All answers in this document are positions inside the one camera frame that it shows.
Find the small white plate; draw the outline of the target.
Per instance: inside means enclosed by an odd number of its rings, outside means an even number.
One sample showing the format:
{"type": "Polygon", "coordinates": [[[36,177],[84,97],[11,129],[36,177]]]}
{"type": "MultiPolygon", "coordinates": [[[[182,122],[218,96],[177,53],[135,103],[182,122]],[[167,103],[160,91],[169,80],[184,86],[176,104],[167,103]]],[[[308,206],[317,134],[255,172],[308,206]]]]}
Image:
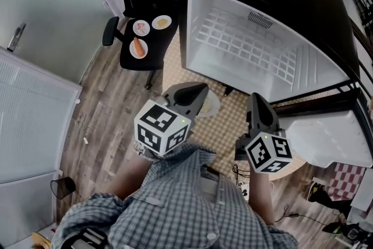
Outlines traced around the small white plate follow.
{"type": "Polygon", "coordinates": [[[137,21],[135,21],[135,22],[133,23],[132,28],[133,28],[133,32],[134,32],[137,36],[140,36],[140,37],[144,37],[144,36],[148,35],[149,32],[150,32],[150,26],[149,26],[148,22],[145,21],[145,20],[137,20],[137,21]],[[146,32],[145,32],[144,34],[141,34],[140,32],[138,32],[138,30],[137,30],[137,28],[136,28],[136,25],[137,25],[138,23],[144,23],[144,24],[145,24],[146,32]]]}
{"type": "Polygon", "coordinates": [[[171,18],[171,17],[169,17],[168,15],[160,15],[160,16],[155,17],[155,18],[153,19],[153,21],[152,21],[152,27],[153,27],[154,29],[156,29],[156,30],[163,30],[163,29],[168,28],[168,26],[170,26],[171,23],[172,23],[172,18],[171,18]],[[165,19],[168,20],[168,24],[167,24],[167,26],[165,26],[165,27],[157,27],[156,22],[157,22],[158,19],[161,19],[161,18],[165,18],[165,19]]]}
{"type": "Polygon", "coordinates": [[[132,55],[134,58],[136,58],[136,59],[142,59],[142,58],[144,58],[145,56],[147,56],[147,53],[148,53],[148,46],[147,46],[146,42],[145,42],[144,40],[142,40],[142,39],[139,39],[139,41],[140,41],[140,43],[141,43],[141,45],[142,45],[142,47],[143,47],[143,49],[144,49],[144,51],[145,51],[145,55],[144,55],[143,57],[139,57],[139,56],[137,55],[137,53],[136,53],[136,51],[135,51],[135,47],[134,47],[134,42],[133,42],[133,40],[131,41],[131,43],[130,43],[130,45],[129,45],[130,53],[131,53],[131,55],[132,55]]]}

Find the person's left forearm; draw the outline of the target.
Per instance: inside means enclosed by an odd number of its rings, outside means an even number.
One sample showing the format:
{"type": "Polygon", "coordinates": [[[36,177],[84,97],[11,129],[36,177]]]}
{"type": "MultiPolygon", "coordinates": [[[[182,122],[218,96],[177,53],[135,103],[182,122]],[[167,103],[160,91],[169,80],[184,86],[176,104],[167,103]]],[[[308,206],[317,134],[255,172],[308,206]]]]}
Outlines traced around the person's left forearm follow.
{"type": "Polygon", "coordinates": [[[132,156],[119,168],[105,191],[124,200],[142,186],[152,164],[152,161],[139,155],[132,156]]]}

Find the red checked cloth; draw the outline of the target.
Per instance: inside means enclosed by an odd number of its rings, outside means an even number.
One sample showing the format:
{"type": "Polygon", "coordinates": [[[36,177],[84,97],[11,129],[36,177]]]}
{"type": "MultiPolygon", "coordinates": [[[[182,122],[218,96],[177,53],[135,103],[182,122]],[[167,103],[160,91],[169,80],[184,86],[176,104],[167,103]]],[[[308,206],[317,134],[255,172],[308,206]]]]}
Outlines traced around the red checked cloth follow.
{"type": "Polygon", "coordinates": [[[332,201],[352,200],[360,186],[366,168],[337,163],[329,185],[325,187],[332,201]]]}

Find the pale yellow cheese slice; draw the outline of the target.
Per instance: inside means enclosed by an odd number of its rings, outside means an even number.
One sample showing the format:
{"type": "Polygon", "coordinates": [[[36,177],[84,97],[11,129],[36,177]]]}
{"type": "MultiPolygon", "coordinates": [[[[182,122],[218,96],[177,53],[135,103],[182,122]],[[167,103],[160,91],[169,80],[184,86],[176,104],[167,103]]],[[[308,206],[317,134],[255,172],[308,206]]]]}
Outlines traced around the pale yellow cheese slice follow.
{"type": "Polygon", "coordinates": [[[201,114],[209,114],[212,110],[212,107],[213,107],[212,100],[210,98],[207,98],[203,103],[203,106],[200,110],[200,113],[201,114]]]}

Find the grey green door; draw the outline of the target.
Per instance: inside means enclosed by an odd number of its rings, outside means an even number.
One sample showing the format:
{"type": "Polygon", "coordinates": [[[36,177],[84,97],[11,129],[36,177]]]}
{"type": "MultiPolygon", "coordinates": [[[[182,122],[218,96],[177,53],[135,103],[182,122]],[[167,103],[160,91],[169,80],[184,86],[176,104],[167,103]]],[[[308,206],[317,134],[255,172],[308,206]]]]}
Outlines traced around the grey green door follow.
{"type": "Polygon", "coordinates": [[[101,46],[110,17],[122,0],[0,0],[0,47],[26,28],[12,54],[78,83],[101,46]]]}

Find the person's right forearm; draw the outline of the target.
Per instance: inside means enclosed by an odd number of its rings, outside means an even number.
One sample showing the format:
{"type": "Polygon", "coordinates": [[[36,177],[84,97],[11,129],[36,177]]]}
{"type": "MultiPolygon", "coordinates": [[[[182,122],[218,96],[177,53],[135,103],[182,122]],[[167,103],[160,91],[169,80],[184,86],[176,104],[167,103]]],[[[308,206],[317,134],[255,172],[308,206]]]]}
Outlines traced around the person's right forearm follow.
{"type": "Polygon", "coordinates": [[[267,225],[275,223],[275,213],[270,195],[270,181],[267,174],[250,173],[249,205],[267,225]]]}

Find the black belt pack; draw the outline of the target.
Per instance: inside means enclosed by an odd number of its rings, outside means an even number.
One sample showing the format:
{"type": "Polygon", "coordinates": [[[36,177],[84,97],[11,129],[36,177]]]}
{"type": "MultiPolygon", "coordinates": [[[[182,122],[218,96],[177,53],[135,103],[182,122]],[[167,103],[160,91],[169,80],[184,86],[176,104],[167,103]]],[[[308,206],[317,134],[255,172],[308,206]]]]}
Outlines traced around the black belt pack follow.
{"type": "Polygon", "coordinates": [[[61,249],[110,249],[110,246],[104,232],[86,228],[68,238],[61,249]]]}

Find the large white plate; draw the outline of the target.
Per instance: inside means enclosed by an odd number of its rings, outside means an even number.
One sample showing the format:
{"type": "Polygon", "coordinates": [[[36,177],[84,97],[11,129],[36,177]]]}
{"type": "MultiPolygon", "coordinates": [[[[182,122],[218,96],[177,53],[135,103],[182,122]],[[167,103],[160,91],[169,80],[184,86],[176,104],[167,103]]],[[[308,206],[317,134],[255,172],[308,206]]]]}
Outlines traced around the large white plate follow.
{"type": "Polygon", "coordinates": [[[210,98],[212,100],[212,103],[213,103],[212,110],[209,114],[201,114],[199,112],[198,115],[196,116],[197,118],[212,117],[219,112],[219,110],[220,110],[220,100],[219,100],[218,96],[210,90],[205,99],[207,99],[207,98],[210,98]]]}

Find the white ribbed cabinet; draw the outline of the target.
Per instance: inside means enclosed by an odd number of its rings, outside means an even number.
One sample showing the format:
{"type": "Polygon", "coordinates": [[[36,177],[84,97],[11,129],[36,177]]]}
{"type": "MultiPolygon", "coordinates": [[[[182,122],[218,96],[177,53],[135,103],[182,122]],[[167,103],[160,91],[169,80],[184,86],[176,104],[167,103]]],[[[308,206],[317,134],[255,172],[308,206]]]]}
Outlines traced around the white ribbed cabinet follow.
{"type": "Polygon", "coordinates": [[[50,182],[81,90],[0,47],[0,245],[54,222],[50,182]]]}

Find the grey checked shirt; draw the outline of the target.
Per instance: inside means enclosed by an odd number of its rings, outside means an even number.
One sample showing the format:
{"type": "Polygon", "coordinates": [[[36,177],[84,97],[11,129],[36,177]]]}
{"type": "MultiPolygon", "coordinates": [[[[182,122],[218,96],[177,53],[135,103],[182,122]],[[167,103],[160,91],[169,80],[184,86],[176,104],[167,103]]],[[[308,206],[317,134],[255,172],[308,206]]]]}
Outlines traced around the grey checked shirt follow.
{"type": "Polygon", "coordinates": [[[71,207],[53,237],[98,229],[110,249],[297,249],[297,240],[267,225],[228,178],[208,168],[215,154],[185,143],[153,160],[142,186],[124,200],[95,193],[71,207]]]}

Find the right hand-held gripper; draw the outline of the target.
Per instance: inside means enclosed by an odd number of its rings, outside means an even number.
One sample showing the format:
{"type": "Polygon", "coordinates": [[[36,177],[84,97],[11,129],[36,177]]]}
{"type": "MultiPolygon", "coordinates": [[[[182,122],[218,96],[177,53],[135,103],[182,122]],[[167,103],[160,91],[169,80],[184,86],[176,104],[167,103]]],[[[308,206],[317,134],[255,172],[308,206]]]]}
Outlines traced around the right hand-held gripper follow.
{"type": "Polygon", "coordinates": [[[247,104],[248,132],[235,143],[235,161],[248,161],[252,171],[276,174],[292,161],[290,140],[279,126],[272,106],[259,94],[252,93],[247,104]]]}

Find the black mesh waste bin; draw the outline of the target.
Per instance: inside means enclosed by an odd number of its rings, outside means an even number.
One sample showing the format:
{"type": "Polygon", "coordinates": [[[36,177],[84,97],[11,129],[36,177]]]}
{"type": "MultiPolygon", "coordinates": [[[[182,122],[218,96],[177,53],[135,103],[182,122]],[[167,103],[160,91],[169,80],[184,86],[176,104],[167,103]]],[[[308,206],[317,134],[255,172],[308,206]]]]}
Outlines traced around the black mesh waste bin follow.
{"type": "Polygon", "coordinates": [[[75,182],[70,177],[59,178],[50,182],[52,193],[57,199],[64,199],[76,191],[75,182]]]}

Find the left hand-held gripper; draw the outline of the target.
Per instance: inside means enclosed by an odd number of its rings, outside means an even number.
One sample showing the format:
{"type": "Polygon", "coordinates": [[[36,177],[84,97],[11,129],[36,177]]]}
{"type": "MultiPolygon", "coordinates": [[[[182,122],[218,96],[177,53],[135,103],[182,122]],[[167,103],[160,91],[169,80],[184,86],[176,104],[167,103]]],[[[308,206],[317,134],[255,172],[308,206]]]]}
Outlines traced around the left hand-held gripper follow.
{"type": "Polygon", "coordinates": [[[166,156],[192,134],[209,87],[204,82],[183,82],[148,100],[134,119],[135,140],[156,156],[166,156]]]}

